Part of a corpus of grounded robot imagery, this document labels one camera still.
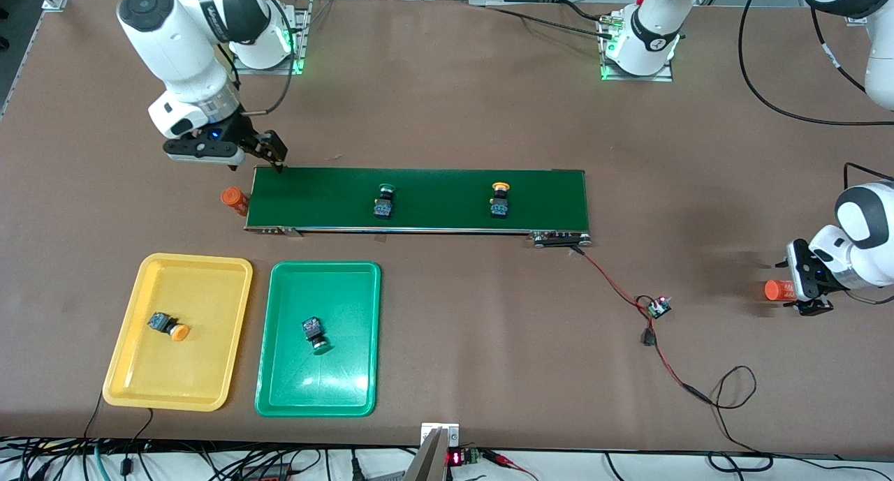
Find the brown table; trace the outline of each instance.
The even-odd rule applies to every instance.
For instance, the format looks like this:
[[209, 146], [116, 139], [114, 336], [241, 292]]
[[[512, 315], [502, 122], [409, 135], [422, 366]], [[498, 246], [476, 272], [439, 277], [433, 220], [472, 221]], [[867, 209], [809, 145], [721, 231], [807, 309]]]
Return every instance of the brown table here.
[[[230, 398], [160, 410], [147, 436], [326, 443], [461, 438], [536, 448], [735, 449], [711, 410], [638, 339], [634, 309], [568, 250], [486, 236], [245, 233], [222, 188], [251, 168], [175, 163], [146, 106], [162, 84], [115, 22], [117, 0], [45, 17], [0, 126], [0, 434], [79, 436], [102, 386], [140, 261], [242, 256], [255, 279]], [[556, 5], [524, 7], [585, 26]], [[658, 322], [677, 372], [707, 391], [749, 364], [757, 395], [728, 412], [764, 450], [894, 448], [894, 316], [841, 297], [799, 318], [762, 302], [786, 242], [833, 221], [845, 161], [891, 172], [890, 128], [828, 127], [762, 106], [738, 74], [740, 10], [698, 8], [672, 84], [601, 82], [593, 39], [462, 4], [338, 1], [307, 71], [256, 119], [291, 165], [585, 169], [595, 246], [634, 294], [673, 296]], [[862, 73], [865, 34], [823, 25]], [[890, 119], [835, 73], [807, 10], [756, 10], [748, 66], [769, 99], [831, 119]], [[280, 77], [245, 77], [249, 108]], [[253, 399], [271, 267], [364, 259], [383, 270], [376, 410], [363, 420], [266, 420]], [[102, 405], [96, 436], [146, 412]]]

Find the white robot link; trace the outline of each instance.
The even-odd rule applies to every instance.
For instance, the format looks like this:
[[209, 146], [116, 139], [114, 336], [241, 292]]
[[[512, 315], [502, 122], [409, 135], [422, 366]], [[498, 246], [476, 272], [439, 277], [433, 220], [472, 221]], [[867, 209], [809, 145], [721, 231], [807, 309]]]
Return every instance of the white robot link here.
[[[866, 61], [866, 75], [863, 86], [866, 95], [877, 105], [894, 110], [894, 1], [891, 0], [806, 0], [815, 9], [866, 19], [866, 29], [872, 48]], [[823, 46], [833, 64], [837, 61]]]
[[673, 57], [693, 0], [642, 0], [612, 13], [606, 57], [634, 76], [651, 76]]
[[[879, 176], [882, 181], [847, 187], [847, 168]], [[808, 243], [786, 246], [786, 261], [801, 315], [833, 309], [829, 293], [894, 284], [894, 179], [853, 163], [845, 164], [845, 191], [835, 202], [839, 226], [828, 225]]]
[[270, 68], [291, 55], [288, 26], [274, 0], [121, 0], [118, 20], [165, 93], [148, 108], [169, 138], [173, 160], [223, 163], [235, 170], [245, 154], [280, 172], [286, 147], [274, 131], [258, 134], [243, 115], [239, 90], [214, 55], [229, 43], [240, 61]]

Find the yellow tray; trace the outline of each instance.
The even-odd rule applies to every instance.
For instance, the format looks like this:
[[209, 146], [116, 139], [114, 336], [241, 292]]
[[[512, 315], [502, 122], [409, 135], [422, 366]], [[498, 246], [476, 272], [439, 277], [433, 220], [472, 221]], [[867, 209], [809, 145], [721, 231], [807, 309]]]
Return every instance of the yellow tray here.
[[[103, 397], [114, 406], [214, 411], [226, 401], [249, 299], [239, 258], [153, 254], [140, 265]], [[189, 326], [173, 341], [147, 325], [165, 312]]]

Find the orange cap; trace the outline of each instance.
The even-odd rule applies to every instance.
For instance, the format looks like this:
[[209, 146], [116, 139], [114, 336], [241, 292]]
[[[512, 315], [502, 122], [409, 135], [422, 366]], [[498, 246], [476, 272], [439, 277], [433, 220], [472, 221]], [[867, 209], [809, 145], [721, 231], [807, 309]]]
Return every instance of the orange cap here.
[[221, 201], [230, 207], [237, 207], [245, 202], [245, 193], [235, 186], [230, 186], [221, 193]]
[[170, 332], [170, 338], [173, 341], [183, 341], [186, 338], [186, 335], [189, 334], [189, 326], [179, 324], [173, 328], [173, 331]]
[[766, 281], [763, 284], [763, 294], [770, 301], [795, 301], [795, 284], [792, 281]]

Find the plastic tray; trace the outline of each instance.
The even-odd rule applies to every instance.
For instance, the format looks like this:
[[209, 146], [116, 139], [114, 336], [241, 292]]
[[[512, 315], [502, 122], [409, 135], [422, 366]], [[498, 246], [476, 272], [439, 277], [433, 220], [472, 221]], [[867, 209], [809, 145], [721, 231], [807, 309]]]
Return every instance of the plastic tray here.
[[[366, 417], [376, 405], [381, 272], [374, 262], [284, 261], [270, 277], [255, 409], [263, 417]], [[332, 350], [314, 355], [302, 323]]]
[[[251, 264], [239, 258], [153, 254], [140, 265], [105, 375], [115, 406], [214, 411], [226, 401], [249, 299]], [[165, 312], [189, 326], [173, 341], [146, 324]]]

